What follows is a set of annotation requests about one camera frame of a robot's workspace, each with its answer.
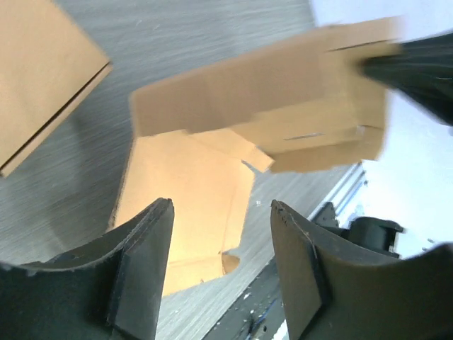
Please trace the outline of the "brown cardboard box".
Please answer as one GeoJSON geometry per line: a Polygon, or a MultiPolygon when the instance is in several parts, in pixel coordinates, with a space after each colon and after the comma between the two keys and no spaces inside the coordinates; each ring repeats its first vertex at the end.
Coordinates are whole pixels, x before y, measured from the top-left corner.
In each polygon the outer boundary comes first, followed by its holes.
{"type": "Polygon", "coordinates": [[[361,62],[398,51],[397,20],[328,25],[143,86],[110,226],[157,198],[175,207],[163,286],[170,295],[231,273],[256,172],[374,160],[386,89],[361,62]]]}
{"type": "Polygon", "coordinates": [[[1,2],[1,176],[11,174],[110,73],[53,1],[1,2]]]}

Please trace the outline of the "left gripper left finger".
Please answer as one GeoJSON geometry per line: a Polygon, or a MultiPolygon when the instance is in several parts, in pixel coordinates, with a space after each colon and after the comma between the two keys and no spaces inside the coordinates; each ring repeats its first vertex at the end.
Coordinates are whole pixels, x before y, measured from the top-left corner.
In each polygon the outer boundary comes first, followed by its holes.
{"type": "Polygon", "coordinates": [[[153,339],[174,221],[160,198],[46,262],[1,264],[2,339],[153,339]]]}

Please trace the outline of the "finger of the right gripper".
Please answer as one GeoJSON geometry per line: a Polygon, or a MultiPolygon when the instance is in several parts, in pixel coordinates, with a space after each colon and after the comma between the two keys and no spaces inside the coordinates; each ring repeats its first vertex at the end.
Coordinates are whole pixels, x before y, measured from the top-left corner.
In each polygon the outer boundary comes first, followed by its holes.
{"type": "Polygon", "coordinates": [[[404,42],[395,55],[361,62],[363,74],[397,89],[452,125],[452,32],[404,42]]]}

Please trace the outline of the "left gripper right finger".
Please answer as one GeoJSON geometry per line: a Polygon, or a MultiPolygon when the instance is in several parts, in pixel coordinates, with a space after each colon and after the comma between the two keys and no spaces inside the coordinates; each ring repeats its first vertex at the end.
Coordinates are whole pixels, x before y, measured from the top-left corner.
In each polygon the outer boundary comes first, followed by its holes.
{"type": "Polygon", "coordinates": [[[451,339],[452,245],[398,259],[274,200],[273,248],[291,339],[451,339]]]}

